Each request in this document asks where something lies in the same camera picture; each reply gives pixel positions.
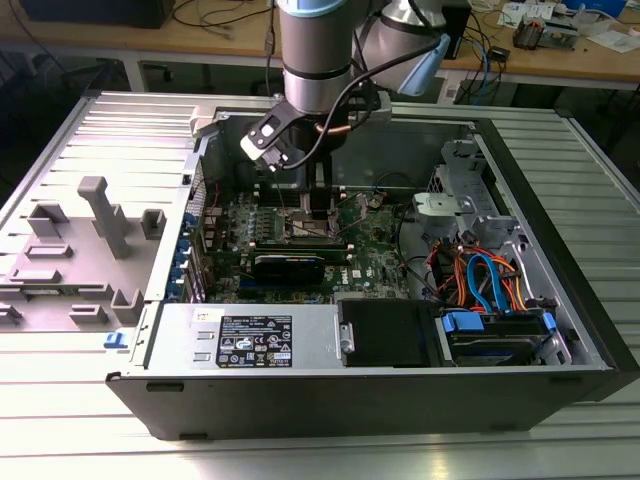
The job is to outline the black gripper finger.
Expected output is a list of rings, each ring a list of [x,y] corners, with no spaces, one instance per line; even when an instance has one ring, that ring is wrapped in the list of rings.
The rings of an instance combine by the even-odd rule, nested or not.
[[[331,207],[333,163],[331,158],[312,160],[307,166],[310,208],[312,213],[327,213]]]

